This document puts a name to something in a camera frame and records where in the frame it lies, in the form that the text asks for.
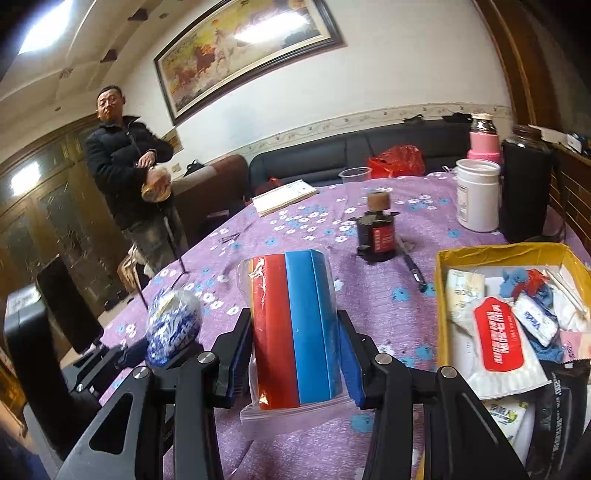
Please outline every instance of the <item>pants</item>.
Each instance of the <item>pants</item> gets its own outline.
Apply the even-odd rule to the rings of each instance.
[[[173,205],[162,207],[159,214],[135,223],[123,233],[135,244],[154,274],[189,249],[183,224]]]

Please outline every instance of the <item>red label with white text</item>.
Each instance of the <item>red label with white text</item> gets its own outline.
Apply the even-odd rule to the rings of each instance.
[[[390,252],[394,250],[394,225],[380,226],[374,232],[374,252]]]
[[[490,297],[474,309],[474,317],[484,368],[491,372],[509,372],[523,366],[521,338],[511,307]]]

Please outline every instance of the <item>man's hair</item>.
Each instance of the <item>man's hair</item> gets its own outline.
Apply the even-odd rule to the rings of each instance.
[[[121,91],[120,87],[117,85],[108,85],[100,90],[99,94],[96,96],[96,99],[98,100],[103,93],[108,92],[109,90],[117,90],[119,94],[123,96],[123,92]]]

